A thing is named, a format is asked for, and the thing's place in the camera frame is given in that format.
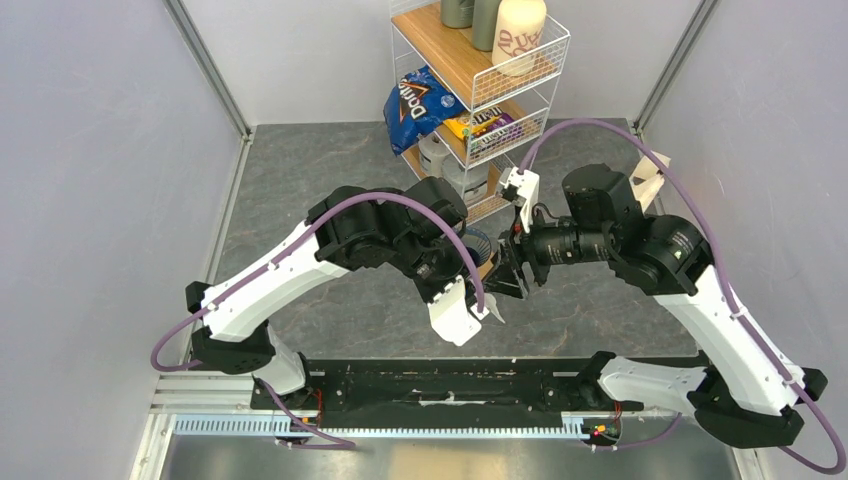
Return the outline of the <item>blue ribbed coffee dripper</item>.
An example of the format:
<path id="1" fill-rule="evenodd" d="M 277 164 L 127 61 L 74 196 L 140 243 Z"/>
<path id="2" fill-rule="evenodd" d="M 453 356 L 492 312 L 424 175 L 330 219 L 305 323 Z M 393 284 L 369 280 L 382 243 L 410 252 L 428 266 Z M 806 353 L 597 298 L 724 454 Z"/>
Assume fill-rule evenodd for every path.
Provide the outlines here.
<path id="1" fill-rule="evenodd" d="M 490 259 L 492 243 L 481 230 L 467 227 L 461 241 L 477 267 L 483 266 Z"/>

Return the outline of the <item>wooden ring dripper stand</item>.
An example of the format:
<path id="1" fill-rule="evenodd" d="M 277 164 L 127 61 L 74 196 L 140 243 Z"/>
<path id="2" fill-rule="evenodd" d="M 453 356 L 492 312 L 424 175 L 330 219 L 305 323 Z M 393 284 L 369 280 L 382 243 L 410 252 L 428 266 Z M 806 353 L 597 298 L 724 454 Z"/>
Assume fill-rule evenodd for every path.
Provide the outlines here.
<path id="1" fill-rule="evenodd" d="M 489 275 L 489 273 L 493 270 L 493 268 L 495 267 L 495 265 L 497 263 L 497 260 L 498 260 L 498 253 L 493 252 L 489 256 L 489 258 L 477 268 L 478 274 L 479 274 L 479 276 L 482 280 L 484 280 Z"/>

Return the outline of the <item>single white paper filter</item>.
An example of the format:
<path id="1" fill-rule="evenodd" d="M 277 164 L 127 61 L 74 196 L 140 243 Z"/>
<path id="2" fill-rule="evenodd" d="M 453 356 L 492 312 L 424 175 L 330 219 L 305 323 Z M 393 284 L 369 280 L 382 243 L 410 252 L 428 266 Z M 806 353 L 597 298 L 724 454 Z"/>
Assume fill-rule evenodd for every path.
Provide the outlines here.
<path id="1" fill-rule="evenodd" d="M 499 311 L 499 308 L 498 308 L 498 305 L 497 305 L 497 299 L 493 294 L 488 293 L 488 292 L 486 292 L 484 294 L 483 305 L 484 305 L 484 318 L 492 317 L 492 318 L 496 319 L 498 322 L 500 322 L 501 324 L 506 324 L 506 321 L 505 321 L 503 315 Z"/>

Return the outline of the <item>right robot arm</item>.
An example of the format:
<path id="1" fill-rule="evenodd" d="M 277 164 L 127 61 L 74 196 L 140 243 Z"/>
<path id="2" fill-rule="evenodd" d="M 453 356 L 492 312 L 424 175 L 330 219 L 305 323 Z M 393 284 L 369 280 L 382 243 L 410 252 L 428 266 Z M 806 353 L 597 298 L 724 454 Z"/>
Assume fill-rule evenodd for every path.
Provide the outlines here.
<path id="1" fill-rule="evenodd" d="M 750 336 L 754 324 L 731 308 L 699 229 L 679 216 L 645 213 L 629 177 L 604 164 L 563 179 L 569 214 L 554 221 L 545 218 L 538 184 L 527 170 L 500 177 L 497 194 L 516 215 L 500 236 L 499 261 L 486 288 L 523 298 L 531 285 L 545 284 L 554 266 L 603 262 L 671 313 L 708 358 L 705 366 L 679 368 L 600 351 L 577 374 L 571 406 L 636 402 L 690 416 L 735 448 L 791 446 L 804 422 L 783 373 L 811 399 L 820 397 L 827 379 L 786 359 L 772 342 Z"/>

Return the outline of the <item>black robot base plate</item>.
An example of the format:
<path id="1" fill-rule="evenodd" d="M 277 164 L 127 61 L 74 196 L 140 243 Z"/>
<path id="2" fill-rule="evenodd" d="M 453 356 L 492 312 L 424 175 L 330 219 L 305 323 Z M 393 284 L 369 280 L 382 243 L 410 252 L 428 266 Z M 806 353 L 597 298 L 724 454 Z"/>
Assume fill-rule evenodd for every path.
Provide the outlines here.
<path id="1" fill-rule="evenodd" d="M 371 429 L 554 427 L 563 412 L 634 412 L 589 376 L 589 358 L 311 359 L 304 387 L 281 395 L 319 426 Z"/>

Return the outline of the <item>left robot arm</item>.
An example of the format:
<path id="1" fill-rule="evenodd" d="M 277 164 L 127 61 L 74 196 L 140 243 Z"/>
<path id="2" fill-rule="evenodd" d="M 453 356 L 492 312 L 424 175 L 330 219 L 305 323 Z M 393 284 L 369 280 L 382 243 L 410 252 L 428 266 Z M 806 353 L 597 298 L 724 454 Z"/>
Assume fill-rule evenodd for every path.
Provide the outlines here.
<path id="1" fill-rule="evenodd" d="M 302 355 L 269 318 L 301 295 L 363 268 L 393 266 L 414 281 L 431 328 L 456 346 L 476 336 L 486 314 L 479 273 L 455 226 L 467 212 L 443 179 L 406 191 L 337 188 L 274 249 L 218 285 L 196 282 L 187 300 L 202 325 L 191 337 L 193 366 L 251 374 L 290 408 L 307 405 L 314 383 Z M 466 280 L 478 301 L 467 300 Z"/>

